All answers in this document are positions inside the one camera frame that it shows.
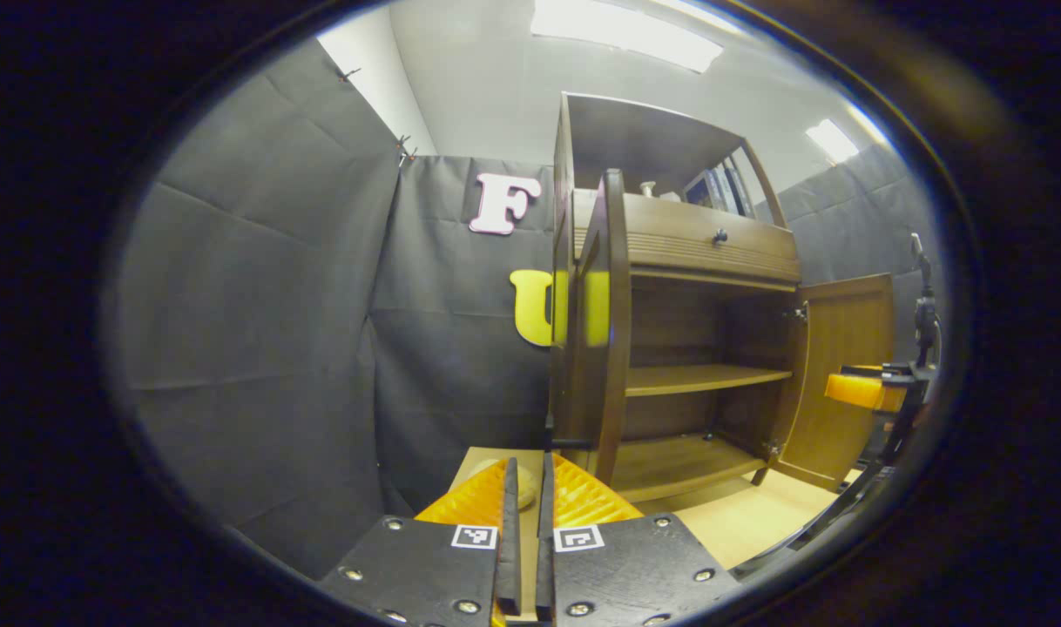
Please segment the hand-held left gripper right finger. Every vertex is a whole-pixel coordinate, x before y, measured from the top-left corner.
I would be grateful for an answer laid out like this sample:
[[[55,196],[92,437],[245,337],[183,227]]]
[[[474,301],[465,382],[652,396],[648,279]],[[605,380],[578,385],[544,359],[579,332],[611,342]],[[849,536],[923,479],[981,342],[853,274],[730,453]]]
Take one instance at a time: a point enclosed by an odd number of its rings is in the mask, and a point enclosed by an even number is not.
[[[537,535],[536,615],[553,626],[679,626],[740,587],[680,517],[639,512],[555,453]]]

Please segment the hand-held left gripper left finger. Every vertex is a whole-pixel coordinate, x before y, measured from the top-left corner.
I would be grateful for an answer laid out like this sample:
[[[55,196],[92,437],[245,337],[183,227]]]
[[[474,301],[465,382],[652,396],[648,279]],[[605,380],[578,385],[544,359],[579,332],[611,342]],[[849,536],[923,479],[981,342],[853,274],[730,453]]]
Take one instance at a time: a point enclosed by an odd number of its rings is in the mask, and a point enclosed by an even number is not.
[[[367,624],[505,626],[520,612],[515,459],[480,469],[415,517],[384,516],[320,580]]]

